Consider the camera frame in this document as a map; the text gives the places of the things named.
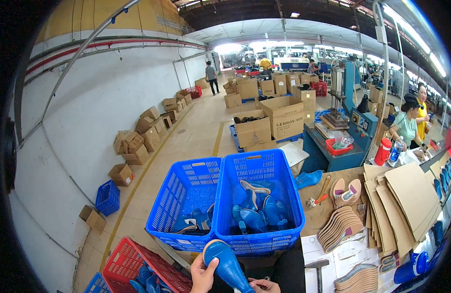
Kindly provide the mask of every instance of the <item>yellow floor line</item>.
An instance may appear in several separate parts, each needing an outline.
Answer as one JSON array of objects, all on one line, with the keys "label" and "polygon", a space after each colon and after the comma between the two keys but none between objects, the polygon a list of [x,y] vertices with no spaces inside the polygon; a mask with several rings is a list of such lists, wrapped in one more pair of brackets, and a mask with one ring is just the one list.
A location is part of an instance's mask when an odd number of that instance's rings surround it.
[{"label": "yellow floor line", "polygon": [[111,232],[110,238],[108,239],[108,243],[107,246],[105,248],[105,252],[104,252],[104,257],[102,258],[102,263],[100,264],[100,272],[102,272],[104,266],[105,266],[105,262],[106,259],[108,257],[108,252],[110,251],[110,247],[111,247],[111,243],[113,243],[113,239],[115,239],[115,235],[116,232],[118,230],[119,224],[121,223],[121,220],[123,219],[123,216],[125,215],[126,209],[129,206],[129,203],[131,202],[131,199],[133,198],[133,196],[135,195],[135,192],[137,190],[137,188],[139,187],[140,182],[142,181],[142,179],[144,178],[144,176],[147,173],[147,170],[150,168],[150,166],[152,165],[152,162],[155,160],[155,158],[157,157],[157,154],[160,152],[160,150],[164,147],[165,143],[168,141],[168,139],[172,136],[172,134],[175,132],[175,130],[177,129],[177,127],[182,123],[183,119],[188,115],[188,113],[190,112],[190,110],[193,107],[189,108],[188,111],[185,113],[185,115],[183,117],[180,118],[180,120],[177,121],[177,123],[175,124],[175,126],[172,127],[169,135],[164,139],[164,141],[159,145],[158,149],[154,152],[154,155],[152,155],[152,159],[149,161],[149,163],[147,164],[146,168],[144,169],[144,171],[142,172],[142,174],[139,176],[138,180],[135,183],[135,186],[133,188],[133,190],[131,191],[131,193],[129,194],[128,200],[126,201],[125,205],[123,206],[123,208],[121,209],[121,212],[118,216],[118,219],[116,220],[116,224],[113,228],[113,231]]},{"label": "yellow floor line", "polygon": [[216,157],[219,153],[219,146],[221,145],[221,139],[222,139],[222,132],[224,131],[224,124],[227,123],[227,121],[222,121],[219,125],[219,130],[217,131],[217,137],[216,137],[216,143],[214,144],[214,149],[212,149],[212,156]]}]

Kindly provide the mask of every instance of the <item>worker in yellow shirt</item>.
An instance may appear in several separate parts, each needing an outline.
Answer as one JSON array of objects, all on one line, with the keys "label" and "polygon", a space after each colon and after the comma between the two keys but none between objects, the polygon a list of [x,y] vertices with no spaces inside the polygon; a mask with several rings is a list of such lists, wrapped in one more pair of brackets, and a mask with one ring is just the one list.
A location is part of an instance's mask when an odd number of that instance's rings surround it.
[{"label": "worker in yellow shirt", "polygon": [[271,68],[271,61],[269,59],[265,58],[265,56],[260,56],[260,67],[263,67],[263,75],[267,75],[271,77],[271,73],[273,72]]},{"label": "worker in yellow shirt", "polygon": [[426,137],[426,127],[428,121],[430,120],[430,115],[428,114],[428,108],[426,106],[427,99],[427,90],[426,86],[423,83],[418,84],[418,103],[421,107],[418,108],[418,116],[416,117],[416,124],[418,126],[418,135],[422,141]]}]

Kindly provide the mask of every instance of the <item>hand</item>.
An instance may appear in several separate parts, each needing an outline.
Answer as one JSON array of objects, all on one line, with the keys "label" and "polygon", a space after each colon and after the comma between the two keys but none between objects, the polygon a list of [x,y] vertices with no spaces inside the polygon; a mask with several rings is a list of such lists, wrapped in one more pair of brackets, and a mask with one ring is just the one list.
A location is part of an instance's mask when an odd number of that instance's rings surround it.
[{"label": "hand", "polygon": [[219,259],[214,257],[206,267],[203,261],[203,254],[200,253],[191,265],[191,278],[193,279],[193,288],[190,293],[208,293],[212,288],[214,281],[214,271],[219,264]]},{"label": "hand", "polygon": [[270,293],[281,293],[281,289],[279,288],[279,285],[276,283],[273,283],[268,280],[257,280],[253,278],[248,279],[250,286],[256,293],[261,292],[270,292]]}]

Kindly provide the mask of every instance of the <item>white wall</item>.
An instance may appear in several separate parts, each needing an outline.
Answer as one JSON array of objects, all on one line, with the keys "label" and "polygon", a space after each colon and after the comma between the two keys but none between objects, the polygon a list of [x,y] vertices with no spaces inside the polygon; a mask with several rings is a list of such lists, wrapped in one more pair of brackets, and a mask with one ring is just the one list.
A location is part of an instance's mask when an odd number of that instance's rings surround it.
[{"label": "white wall", "polygon": [[[111,32],[128,34],[125,30]],[[45,46],[36,45],[33,55],[67,42],[64,36],[57,38],[45,42]],[[95,202],[98,187],[109,180],[107,173],[115,164],[124,162],[122,156],[115,155],[112,146],[117,131],[134,129],[138,116],[153,105],[160,113],[164,112],[162,100],[180,90],[172,64],[180,58],[179,51],[186,57],[203,50],[134,48],[76,61],[53,97],[43,122],[54,152],[40,127],[17,153],[15,188],[23,206],[16,200],[11,201],[14,222],[25,252],[31,255],[30,263],[51,292],[57,289],[72,292],[76,259],[49,240],[42,230],[64,249],[78,255],[88,234],[88,226],[78,215],[85,204],[90,204],[57,156]],[[206,58],[201,56],[185,62],[189,80],[183,63],[176,64],[182,88],[204,77]],[[23,137],[39,122],[60,74],[55,69],[24,87]],[[36,223],[22,212],[23,207]]]}]

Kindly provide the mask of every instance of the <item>tiled floor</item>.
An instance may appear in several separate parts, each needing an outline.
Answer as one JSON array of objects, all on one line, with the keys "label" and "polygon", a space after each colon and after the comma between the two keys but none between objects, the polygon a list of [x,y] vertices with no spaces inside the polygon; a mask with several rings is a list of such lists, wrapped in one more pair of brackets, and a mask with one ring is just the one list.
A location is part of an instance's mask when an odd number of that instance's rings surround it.
[{"label": "tiled floor", "polygon": [[[219,85],[225,84],[227,77],[230,76],[220,75]],[[194,104],[184,110],[179,121],[169,130],[168,137],[155,153],[151,153],[146,164],[130,166],[135,173],[135,180],[130,187],[120,188],[120,210],[107,217],[107,225],[102,235],[91,230],[87,237],[76,271],[75,293],[84,292],[93,275],[101,270],[121,237],[125,235],[173,263],[173,260],[144,230],[146,221],[162,182],[173,163],[201,157],[224,157],[237,152],[228,126],[233,123],[233,114],[254,110],[255,103],[247,102],[240,107],[227,109],[223,99],[224,94],[222,90],[213,97],[211,89],[205,90],[201,98],[194,100]],[[361,100],[362,95],[362,92],[357,93],[358,101]],[[396,97],[390,95],[388,99],[396,105],[399,104],[399,99]],[[329,97],[318,97],[316,102],[322,109],[330,106]],[[440,126],[435,123],[428,138],[439,139],[439,137]],[[188,262],[192,260],[189,252],[179,252],[179,254]]]}]

